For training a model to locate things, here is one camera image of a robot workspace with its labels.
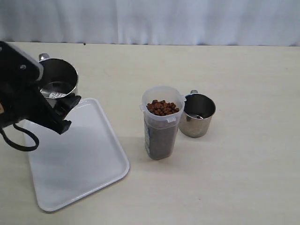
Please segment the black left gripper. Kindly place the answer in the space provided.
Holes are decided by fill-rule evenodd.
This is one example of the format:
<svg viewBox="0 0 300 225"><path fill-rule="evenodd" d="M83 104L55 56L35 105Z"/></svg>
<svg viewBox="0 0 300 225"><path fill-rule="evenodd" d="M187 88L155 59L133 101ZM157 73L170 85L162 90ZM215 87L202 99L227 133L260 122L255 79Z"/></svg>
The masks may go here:
<svg viewBox="0 0 300 225"><path fill-rule="evenodd" d="M38 91L37 82L43 66L19 47L0 42L0 127L28 119L58 134L71 126L68 113L79 104L81 96L47 100Z"/></svg>

